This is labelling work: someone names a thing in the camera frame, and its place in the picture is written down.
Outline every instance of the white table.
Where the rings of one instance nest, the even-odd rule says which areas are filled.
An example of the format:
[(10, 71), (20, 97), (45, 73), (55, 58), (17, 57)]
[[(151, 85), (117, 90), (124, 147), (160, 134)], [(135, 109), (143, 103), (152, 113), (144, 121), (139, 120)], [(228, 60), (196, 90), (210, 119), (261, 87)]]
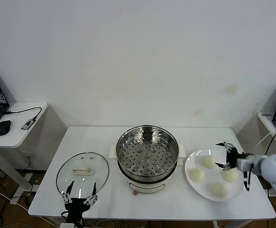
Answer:
[[(6, 135), (0, 136), (0, 148), (17, 148), (19, 147), (25, 138), (28, 136), (30, 131), (37, 124), (38, 120), (42, 114), (47, 109), (47, 103), (40, 102), (15, 102), (9, 104), (9, 110), (21, 111), (29, 109), (32, 107), (41, 107), (42, 111), (36, 118), (35, 123), (28, 129), (22, 130), (21, 127), (29, 120), (35, 117), (35, 115), (40, 111), (40, 109), (32, 109), (22, 113), (6, 114), (0, 119), (1, 121), (11, 120), (10, 131)], [(17, 184), (19, 188), (15, 193), (15, 196), (20, 196), (25, 190), (30, 190), (32, 188), (31, 184), (28, 182), (32, 177), (32, 173), (27, 173), (23, 178), (9, 163), (8, 160), (4, 158), (4, 155), (0, 153), (0, 169), (10, 176)], [(32, 191), (36, 191), (38, 185), (33, 185)]]
[(274, 116), (274, 112), (259, 112), (258, 113), (258, 118), (261, 120), (261, 122), (267, 128), (267, 130), (269, 132), (276, 131), (276, 127), (272, 122), (273, 116)]
[[(141, 220), (240, 220), (229, 227), (241, 227), (251, 220), (272, 219), (276, 216), (258, 178), (251, 177), (251, 190), (234, 201), (218, 203), (199, 195), (188, 183), (183, 167), (177, 166), (167, 186), (154, 194), (133, 195), (116, 164), (109, 159), (110, 146), (129, 127), (69, 127), (29, 207), (29, 214), (59, 218), (64, 202), (56, 188), (56, 175), (65, 161), (82, 152), (101, 154), (109, 163), (107, 182), (97, 193), (98, 201), (84, 218)], [(166, 128), (186, 154), (197, 149), (214, 149), (215, 143), (232, 142), (242, 148), (230, 128)]]

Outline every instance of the white wall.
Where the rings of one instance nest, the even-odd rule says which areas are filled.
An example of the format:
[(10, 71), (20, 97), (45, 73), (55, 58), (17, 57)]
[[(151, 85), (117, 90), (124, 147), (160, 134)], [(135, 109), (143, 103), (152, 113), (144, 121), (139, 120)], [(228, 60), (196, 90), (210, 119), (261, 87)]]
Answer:
[(276, 102), (276, 1), (0, 0), (0, 81), (65, 126), (230, 126), (249, 148)]

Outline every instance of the dough ball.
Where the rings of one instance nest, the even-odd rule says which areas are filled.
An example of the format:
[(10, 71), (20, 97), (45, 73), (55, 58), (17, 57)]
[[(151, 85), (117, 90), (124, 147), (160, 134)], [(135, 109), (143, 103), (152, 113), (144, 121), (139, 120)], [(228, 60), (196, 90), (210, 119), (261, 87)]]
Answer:
[(236, 168), (230, 169), (228, 171), (222, 171), (222, 176), (227, 182), (236, 182), (239, 179), (238, 171)]
[(209, 169), (213, 169), (216, 166), (215, 162), (216, 160), (212, 155), (207, 155), (202, 158), (203, 165)]
[(195, 182), (203, 182), (205, 180), (204, 171), (200, 168), (193, 168), (190, 170), (190, 177)]
[(219, 198), (225, 198), (229, 195), (229, 188), (226, 183), (216, 182), (212, 184), (212, 192)]

